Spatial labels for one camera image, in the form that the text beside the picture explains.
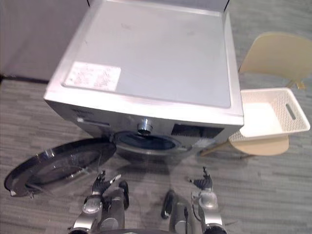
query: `chair leg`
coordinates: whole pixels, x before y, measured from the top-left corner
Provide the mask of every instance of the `chair leg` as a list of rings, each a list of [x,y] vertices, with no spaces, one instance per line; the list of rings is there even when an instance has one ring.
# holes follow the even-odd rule
[[[200,152],[199,155],[200,156],[206,156],[207,154],[209,154],[209,153],[211,153],[213,151],[216,151],[217,149],[222,148],[223,146],[225,146],[227,144],[229,144],[229,140],[227,140],[227,141],[225,141],[225,142],[223,142],[221,144],[218,144],[218,145],[216,145],[216,146],[214,146],[214,147],[212,147],[212,148],[210,148],[208,150],[203,150],[202,152]]]
[[[255,156],[256,155],[245,155],[245,156],[239,157],[239,159],[246,159],[246,158],[255,157]]]
[[[286,85],[287,88],[291,88],[295,84],[295,81],[291,80],[289,83]]]
[[[296,82],[296,85],[298,89],[306,89],[306,86],[302,81]]]

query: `chair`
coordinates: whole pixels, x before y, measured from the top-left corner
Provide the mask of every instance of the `chair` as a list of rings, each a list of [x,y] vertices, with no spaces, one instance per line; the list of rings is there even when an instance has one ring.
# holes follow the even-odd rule
[[[302,79],[312,73],[312,41],[281,32],[263,33],[254,40],[238,72],[287,78],[290,80],[287,87],[296,84],[298,89],[305,89]],[[229,138],[220,145],[202,151],[200,155],[205,156],[229,143],[248,154],[247,157],[279,155],[289,148],[288,136],[245,141],[232,141]]]
[[[258,36],[242,62],[239,73],[260,73],[287,78],[298,89],[312,73],[312,41],[293,34],[266,32]]]

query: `white laundry basket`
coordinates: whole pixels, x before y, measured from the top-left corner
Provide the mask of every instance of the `white laundry basket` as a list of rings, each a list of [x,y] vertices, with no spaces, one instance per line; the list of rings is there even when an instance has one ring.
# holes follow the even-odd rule
[[[278,137],[310,129],[310,124],[289,88],[241,90],[244,126],[230,141]]]

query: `basket handle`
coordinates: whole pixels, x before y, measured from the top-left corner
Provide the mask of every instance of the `basket handle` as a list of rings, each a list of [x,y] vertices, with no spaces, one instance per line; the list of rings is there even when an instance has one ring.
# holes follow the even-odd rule
[[[288,113],[291,115],[292,119],[295,120],[296,116],[294,115],[293,110],[291,109],[291,106],[287,103],[286,104],[286,109],[288,110]]]

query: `white sticker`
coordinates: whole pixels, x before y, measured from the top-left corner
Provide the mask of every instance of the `white sticker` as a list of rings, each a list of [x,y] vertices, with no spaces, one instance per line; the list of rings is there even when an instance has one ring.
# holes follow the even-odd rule
[[[215,143],[214,139],[199,139],[193,146],[196,146],[199,148],[206,148],[212,143]]]
[[[86,62],[74,62],[64,85],[104,91],[115,91],[121,68]]]

